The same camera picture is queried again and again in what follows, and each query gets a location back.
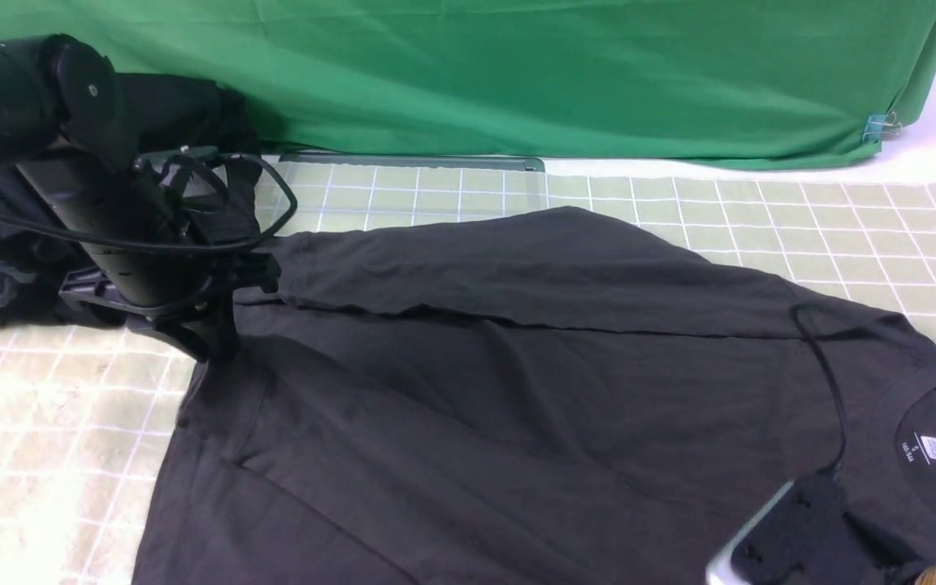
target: green cloth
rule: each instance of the green cloth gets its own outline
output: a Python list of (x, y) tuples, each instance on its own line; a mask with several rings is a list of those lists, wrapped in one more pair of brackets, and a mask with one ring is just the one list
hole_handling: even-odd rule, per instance
[(936, 0), (0, 0), (0, 37), (42, 33), (240, 89), (265, 140), (375, 154), (842, 166), (936, 70)]

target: cable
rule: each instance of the cable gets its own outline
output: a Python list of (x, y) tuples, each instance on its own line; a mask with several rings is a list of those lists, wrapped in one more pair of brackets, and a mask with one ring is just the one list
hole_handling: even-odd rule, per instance
[(801, 337), (804, 338), (805, 344), (811, 348), (814, 358), (818, 360), (818, 367), (821, 368), (821, 373), (825, 376), (825, 382), (829, 384), (829, 392), (832, 392), (833, 403), (836, 404), (836, 415), (840, 422), (840, 449), (828, 466), (822, 467), (817, 472), (821, 475), (829, 475), (830, 478), (835, 480), (839, 476), (840, 466), (843, 464), (843, 454), (847, 451), (847, 411), (843, 407), (843, 395), (840, 393), (839, 383), (836, 382), (836, 375), (833, 374), (832, 367), (829, 367), (829, 359), (821, 351), (821, 346), (818, 345), (811, 331), (800, 321), (800, 311), (814, 306), (816, 305), (808, 303), (795, 304), (790, 307), (790, 319), (794, 322), (796, 331), (799, 331)]
[(293, 218), (294, 212), (298, 210), (298, 200), (291, 192), (290, 185), (274, 169), (274, 167), (265, 162), (261, 157), (253, 154), (237, 153), (225, 154), (224, 160), (246, 160), (249, 163), (256, 163), (262, 167), (272, 180), (279, 185), (279, 189), (284, 194), (288, 202), (287, 210), (270, 226), (264, 230), (260, 236), (249, 238), (248, 240), (234, 241), (231, 244), (222, 245), (183, 245), (183, 244), (153, 244), (148, 241), (127, 241), (115, 240), (111, 237), (93, 236), (93, 234), (81, 233), (74, 230), (59, 229), (53, 226), (47, 226), (40, 222), (31, 222), (28, 219), (16, 218), (14, 215), (0, 214), (0, 223), (12, 226), (18, 229), (29, 230), (34, 233), (40, 233), (42, 236), (56, 237), (64, 241), (75, 241), (78, 244), (103, 245), (104, 248), (125, 249), (127, 252), (137, 252), (141, 254), (170, 254), (177, 256), (215, 256), (220, 254), (231, 254), (246, 252), (249, 249), (255, 249), (276, 236), (276, 233), (283, 228), (286, 223)]
[(172, 167), (187, 167), (192, 171), (193, 176), (200, 177), (201, 181), (206, 182), (212, 189), (215, 190), (216, 195), (219, 195), (223, 198), (223, 203), (215, 208), (210, 208), (210, 210), (203, 210), (200, 207), (192, 207), (189, 205), (184, 205), (184, 208), (187, 211), (193, 212), (194, 214), (204, 214), (211, 215), (216, 214), (220, 210), (223, 210), (227, 204), (230, 203), (230, 190), (227, 189), (226, 183), (223, 182), (223, 179), (219, 178), (219, 175), (213, 173), (211, 169), (201, 161), (201, 159), (190, 156), (186, 153), (173, 154), (172, 156), (166, 159), (164, 166), (161, 167), (160, 178), (163, 180), (171, 174)]
[[(842, 319), (845, 319), (847, 316), (842, 311), (832, 310), (832, 308), (816, 303), (798, 303), (790, 308), (790, 319), (794, 323), (796, 331), (803, 337), (805, 344), (807, 344), (808, 347), (811, 348), (811, 352), (814, 353), (814, 358), (818, 361), (818, 367), (821, 368), (821, 373), (825, 376), (825, 382), (829, 385), (829, 392), (832, 392), (833, 403), (836, 404), (836, 415), (839, 417), (840, 422), (840, 449), (836, 453), (836, 457), (829, 462), (828, 466), (822, 467), (822, 469), (817, 472), (818, 474), (829, 475), (830, 478), (835, 480), (839, 476), (840, 466), (843, 464), (843, 454), (847, 451), (847, 411), (843, 406), (843, 395), (840, 393), (840, 386), (836, 381), (836, 375), (833, 374), (832, 367), (829, 366), (829, 359), (826, 358), (825, 353), (821, 351), (821, 346), (818, 344), (816, 337), (814, 337), (811, 331), (801, 322), (800, 312), (802, 310), (821, 311), (823, 314), (834, 315)], [(859, 329), (865, 329), (868, 333), (873, 334), (873, 336), (879, 337), (881, 340), (890, 341), (892, 344), (902, 345), (903, 347), (911, 347), (912, 345), (913, 336), (911, 333), (883, 326), (880, 323), (866, 323)]]

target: size label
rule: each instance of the size label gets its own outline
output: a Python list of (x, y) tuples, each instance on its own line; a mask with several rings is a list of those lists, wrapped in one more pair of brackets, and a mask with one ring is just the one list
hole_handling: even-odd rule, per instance
[(920, 444), (922, 444), (926, 456), (936, 461), (936, 437), (922, 435), (920, 437)]

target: t-shirt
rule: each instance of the t-shirt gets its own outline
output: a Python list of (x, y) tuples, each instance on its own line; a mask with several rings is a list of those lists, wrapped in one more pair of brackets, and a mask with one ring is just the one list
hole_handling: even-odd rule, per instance
[(271, 251), (279, 292), (239, 292), (244, 347), (181, 406), (135, 583), (701, 583), (839, 449), (798, 302), (836, 313), (806, 322), (851, 508), (936, 559), (936, 345), (903, 316), (575, 208)]

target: grid pattern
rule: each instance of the grid pattern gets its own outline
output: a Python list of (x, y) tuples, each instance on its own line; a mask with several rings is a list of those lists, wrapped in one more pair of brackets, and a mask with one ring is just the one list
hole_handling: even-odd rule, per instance
[[(465, 222), (573, 205), (713, 262), (902, 310), (936, 338), (936, 183), (553, 177), (284, 163), (282, 234)], [(264, 180), (260, 223), (282, 211)], [(0, 583), (127, 583), (193, 362), (127, 332), (0, 331)]]

